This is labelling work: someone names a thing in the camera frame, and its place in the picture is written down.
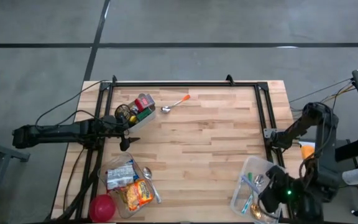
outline metal spoon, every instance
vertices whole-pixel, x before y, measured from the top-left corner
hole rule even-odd
[[[248,210],[248,206],[250,205],[250,203],[252,202],[252,199],[254,198],[254,193],[256,190],[258,190],[257,187],[260,187],[264,181],[263,178],[264,178],[263,174],[259,174],[255,177],[255,179],[254,179],[255,189],[251,191],[251,195],[249,196],[248,200],[246,201],[246,204],[244,205],[244,207],[242,208],[241,213],[245,214],[246,211]]]
[[[154,195],[157,198],[157,203],[161,203],[162,202],[161,197],[158,194],[157,189],[155,189],[154,184],[152,183],[152,171],[148,167],[143,167],[143,174],[144,174],[144,177],[146,179],[148,179],[150,181],[150,183],[152,184]]]
[[[169,113],[169,111],[171,111],[172,108],[176,107],[179,103],[183,102],[183,101],[186,101],[190,99],[190,95],[186,95],[185,97],[183,97],[183,99],[181,99],[180,101],[176,102],[174,105],[172,106],[164,106],[164,107],[161,107],[161,112],[163,113]]]
[[[254,179],[254,183],[257,187],[260,187],[264,182],[264,175],[263,174],[259,174],[258,176],[255,177]],[[262,212],[260,211],[259,206],[254,202],[251,205],[251,214],[254,215],[254,217],[256,217],[258,220],[260,220],[262,218]]]

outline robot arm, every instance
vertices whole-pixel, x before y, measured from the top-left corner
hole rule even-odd
[[[288,149],[297,136],[302,136],[311,126],[317,126],[316,149],[305,159],[304,177],[294,179],[277,166],[266,175],[274,178],[266,193],[260,196],[267,212],[274,212],[278,204],[289,203],[302,220],[323,219],[322,204],[336,195],[341,177],[336,169],[335,141],[338,117],[322,103],[308,103],[302,116],[282,132],[272,131],[266,142],[272,147]]]
[[[124,131],[129,128],[124,116],[104,116],[101,119],[87,119],[73,124],[59,126],[25,125],[13,130],[12,145],[18,149],[33,147],[40,143],[77,142],[85,148],[95,150],[96,138],[121,138],[120,148],[126,151],[129,144],[139,138],[125,138]]]

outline red bowl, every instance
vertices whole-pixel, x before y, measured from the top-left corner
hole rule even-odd
[[[98,195],[89,205],[89,216],[95,223],[108,222],[116,212],[116,204],[110,195]]]

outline wooden table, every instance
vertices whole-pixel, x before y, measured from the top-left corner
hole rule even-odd
[[[83,88],[94,82],[84,82]],[[278,128],[292,124],[283,81],[268,81],[270,97]],[[94,113],[98,85],[81,94],[79,110]],[[247,87],[142,87],[114,88],[111,114],[122,103],[133,101],[139,93],[150,93],[157,110],[171,105],[190,94],[191,99],[157,117],[131,137],[140,141],[131,144],[127,152],[140,167],[153,172],[153,183],[163,202],[154,200],[129,219],[115,214],[112,222],[250,222],[229,208],[231,197],[244,161],[250,156],[265,158],[255,91]],[[265,117],[269,124],[267,109]],[[76,121],[90,118],[79,113]],[[119,139],[106,141],[103,163],[118,156]],[[82,150],[76,143],[68,145],[62,176],[53,206],[52,218],[62,214],[63,196],[74,162]],[[71,181],[67,205],[78,193],[86,153],[82,153]],[[299,149],[284,153],[287,171],[297,177],[301,163]],[[105,194],[99,183],[99,194]],[[83,216],[88,211],[85,198]]]

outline concrete floor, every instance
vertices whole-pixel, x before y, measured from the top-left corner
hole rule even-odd
[[[0,1],[0,43],[92,43],[104,0]],[[112,1],[101,42],[358,42],[358,1],[233,0]],[[0,144],[76,94],[90,49],[0,49]],[[351,77],[358,48],[99,49],[91,80],[284,80],[294,99]],[[296,101],[335,93],[341,85]],[[45,117],[65,118],[72,101]],[[337,100],[338,139],[358,139],[358,96]],[[313,137],[313,130],[306,137]],[[39,145],[28,163],[12,160],[0,189],[0,223],[40,222],[50,212],[66,144]],[[349,214],[351,189],[326,207],[326,218],[358,223]]]

